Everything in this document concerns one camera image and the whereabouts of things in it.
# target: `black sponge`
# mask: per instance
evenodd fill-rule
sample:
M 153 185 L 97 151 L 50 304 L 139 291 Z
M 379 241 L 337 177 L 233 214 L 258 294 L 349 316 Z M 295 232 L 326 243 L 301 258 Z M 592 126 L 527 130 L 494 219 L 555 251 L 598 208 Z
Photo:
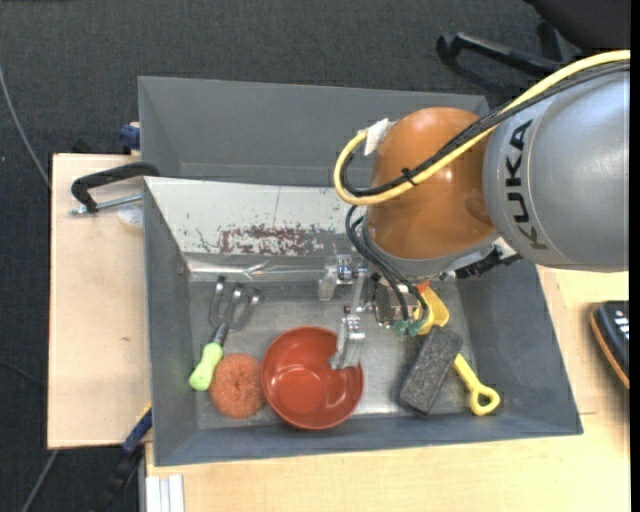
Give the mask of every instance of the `black sponge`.
M 462 337 L 448 329 L 432 327 L 400 388 L 398 402 L 420 414 L 428 414 L 461 349 Z

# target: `yellow cable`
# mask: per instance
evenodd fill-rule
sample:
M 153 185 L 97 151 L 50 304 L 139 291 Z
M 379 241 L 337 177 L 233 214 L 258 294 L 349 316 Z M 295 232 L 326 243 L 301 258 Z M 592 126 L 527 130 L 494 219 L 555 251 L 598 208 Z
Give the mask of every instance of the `yellow cable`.
M 557 84 L 558 82 L 561 82 L 562 80 L 565 80 L 569 76 L 579 73 L 580 71 L 584 71 L 585 69 L 588 69 L 594 66 L 607 64 L 609 62 L 630 60 L 630 58 L 631 58 L 631 52 L 629 50 L 618 50 L 614 52 L 601 53 L 598 55 L 594 55 L 592 57 L 587 57 L 585 59 L 576 61 L 556 71 L 552 75 L 549 75 L 544 80 L 541 80 L 540 82 L 538 82 L 536 85 L 534 85 L 529 90 L 527 90 L 524 94 L 522 94 L 521 96 L 516 98 L 514 101 L 509 103 L 509 105 L 507 105 L 501 112 L 506 112 L 520 105 L 522 102 L 527 101 L 543 93 L 544 91 L 546 91 L 553 85 Z M 488 128 L 481 134 L 476 135 L 473 139 L 470 139 L 464 144 L 461 144 L 457 149 L 445 155 L 440 160 L 435 162 L 433 165 L 431 165 L 427 169 L 423 170 L 422 172 L 414 176 L 412 179 L 413 183 L 415 184 L 422 183 L 424 180 L 433 176 L 440 169 L 442 169 L 443 167 L 451 163 L 453 160 L 458 158 L 462 153 L 464 153 L 469 148 L 471 148 L 474 144 L 478 143 L 481 139 L 486 137 L 495 128 L 497 128 L 497 126 L 498 125 Z M 356 149 L 356 147 L 366 138 L 367 138 L 367 131 L 366 130 L 361 131 L 360 133 L 358 133 L 358 135 L 356 135 L 353 139 L 349 141 L 349 143 L 344 147 L 344 149 L 338 156 L 338 160 L 336 161 L 336 166 L 333 171 L 333 184 L 340 198 L 343 201 L 346 201 L 347 203 L 350 203 L 353 205 L 369 206 L 369 205 L 378 204 L 383 201 L 388 201 L 389 199 L 398 197 L 399 195 L 405 193 L 407 190 L 410 190 L 411 188 L 413 188 L 414 185 L 412 183 L 405 181 L 390 190 L 385 190 L 384 192 L 380 192 L 379 194 L 375 194 L 372 196 L 363 196 L 363 197 L 352 196 L 347 192 L 347 190 L 345 190 L 342 184 L 342 180 L 340 178 L 340 174 L 341 174 L 342 167 L 344 166 L 344 162 L 347 159 L 347 157 Z

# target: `yellow handle tool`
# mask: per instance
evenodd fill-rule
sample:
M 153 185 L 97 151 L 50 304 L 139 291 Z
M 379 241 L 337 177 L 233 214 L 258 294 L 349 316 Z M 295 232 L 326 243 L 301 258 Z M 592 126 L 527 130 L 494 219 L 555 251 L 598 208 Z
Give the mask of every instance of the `yellow handle tool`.
M 420 329 L 419 334 L 428 334 L 434 325 L 444 327 L 444 325 L 449 321 L 449 310 L 430 286 L 425 288 L 421 294 L 422 298 L 429 306 L 429 316 L 425 324 Z M 420 311 L 416 311 L 415 316 L 416 318 L 419 318 Z M 478 379 L 477 375 L 474 373 L 473 369 L 469 366 L 469 363 L 467 363 L 467 360 L 462 354 L 458 354 L 456 356 L 453 361 L 453 367 L 456 372 L 458 372 L 458 375 L 471 393 L 471 396 L 469 397 L 469 407 L 471 407 L 473 414 L 476 416 L 484 416 L 485 414 L 493 412 L 496 407 L 500 405 L 500 395 L 498 392 L 480 382 L 480 379 Z M 483 397 L 483 401 L 488 400 L 487 403 L 484 405 L 481 404 L 480 397 Z
M 469 407 L 471 407 L 473 414 L 476 416 L 484 416 L 494 411 L 495 408 L 500 405 L 500 395 L 498 392 L 480 382 L 462 354 L 456 356 L 453 361 L 453 367 L 471 393 L 469 397 Z M 480 403 L 481 396 L 488 399 L 488 402 L 484 405 Z

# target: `gray bin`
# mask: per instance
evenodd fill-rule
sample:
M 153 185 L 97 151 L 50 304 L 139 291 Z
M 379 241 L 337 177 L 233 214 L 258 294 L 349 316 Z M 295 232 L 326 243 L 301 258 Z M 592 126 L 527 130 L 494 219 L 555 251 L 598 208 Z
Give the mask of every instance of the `gray bin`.
M 357 129 L 381 118 L 398 119 L 428 106 L 487 111 L 481 97 L 452 94 L 146 77 L 140 79 L 139 90 L 142 157 L 158 166 L 163 177 L 265 185 L 330 186 L 343 144 Z M 370 165 L 365 159 L 353 162 L 357 184 L 368 183 Z M 465 337 L 465 356 L 479 378 L 502 396 L 495 414 L 471 414 L 453 371 L 435 414 L 419 418 L 393 407 L 399 373 L 417 350 L 407 344 L 386 356 L 373 348 L 363 356 L 365 393 L 369 386 L 378 394 L 375 400 L 363 397 L 363 408 L 331 430 L 297 431 L 268 409 L 248 422 L 217 418 L 203 394 L 187 384 L 201 346 L 198 340 L 210 328 L 204 298 L 213 283 L 198 280 L 189 270 L 193 255 L 179 247 L 172 232 L 175 225 L 163 215 L 148 181 L 144 210 L 157 465 L 582 432 L 535 267 L 526 262 L 494 269 L 479 279 L 439 285 L 452 311 L 451 328 Z M 278 323 L 278 315 L 270 312 L 279 307 L 296 310 L 296 321 L 315 320 L 331 328 L 339 318 L 334 311 L 344 302 L 341 296 L 323 306 L 308 297 L 265 302 L 256 315 L 275 320 L 252 350 L 260 356 L 273 337 L 296 325 L 290 318 Z M 370 332 L 376 329 L 369 327 Z M 228 350 L 246 351 L 257 332 L 249 325 L 232 335 Z M 367 342 L 383 346 L 376 336 Z M 389 354 L 395 358 L 392 368 L 397 374 L 389 371 Z

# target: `gray carpet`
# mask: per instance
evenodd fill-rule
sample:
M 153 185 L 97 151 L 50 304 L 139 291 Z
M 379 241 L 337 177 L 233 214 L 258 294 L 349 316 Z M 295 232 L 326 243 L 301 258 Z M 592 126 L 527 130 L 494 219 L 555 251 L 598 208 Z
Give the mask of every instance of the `gray carpet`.
M 538 52 L 537 22 L 512 0 L 4 0 L 0 64 L 46 165 L 79 139 L 121 152 L 139 75 L 473 93 L 497 106 L 531 77 L 473 54 L 451 69 L 436 55 L 437 36 L 463 30 Z M 21 510 L 50 453 L 48 201 L 1 100 L 1 511 Z M 117 460 L 116 447 L 61 453 L 31 510 L 88 510 Z M 134 484 L 113 510 L 136 510 L 136 500 Z

